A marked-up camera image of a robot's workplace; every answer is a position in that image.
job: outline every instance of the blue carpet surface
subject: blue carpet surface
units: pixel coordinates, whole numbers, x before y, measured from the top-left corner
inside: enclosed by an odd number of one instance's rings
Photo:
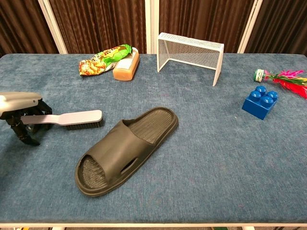
[[[112,71],[83,78],[78,62],[92,56],[0,59],[0,92],[40,93],[54,114],[100,109],[106,121],[54,125],[31,147],[0,120],[0,223],[307,223],[307,101],[253,81],[256,69],[307,70],[305,56],[224,54],[214,87],[214,70],[170,61],[158,73],[155,55],[141,55],[129,82]],[[280,96],[264,120],[241,109],[257,85]],[[177,114],[176,131],[120,188],[83,195],[79,158],[119,120],[156,106]]]

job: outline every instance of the curtain fold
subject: curtain fold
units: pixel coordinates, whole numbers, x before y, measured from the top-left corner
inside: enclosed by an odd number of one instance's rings
[[[263,0],[245,52],[307,55],[307,1]]]
[[[37,0],[0,1],[0,55],[59,53]]]
[[[49,0],[68,53],[95,54],[124,43],[146,53],[143,0]]]
[[[160,0],[159,31],[224,43],[236,53],[254,0]]]

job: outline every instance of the blue duplo brick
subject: blue duplo brick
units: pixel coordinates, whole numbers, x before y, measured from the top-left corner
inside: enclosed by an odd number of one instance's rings
[[[267,92],[264,86],[257,86],[245,99],[242,109],[263,120],[277,101],[277,92]]]

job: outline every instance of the black slide sandal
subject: black slide sandal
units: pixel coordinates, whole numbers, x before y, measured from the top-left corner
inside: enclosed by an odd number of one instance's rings
[[[88,196],[101,196],[125,183],[178,126],[173,111],[153,108],[121,120],[79,160],[75,181]]]

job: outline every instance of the soccer goal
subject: soccer goal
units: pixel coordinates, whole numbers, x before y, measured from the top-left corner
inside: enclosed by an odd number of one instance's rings
[[[213,86],[221,72],[224,44],[174,34],[160,33],[157,38],[158,72],[169,61],[188,63],[215,70]]]

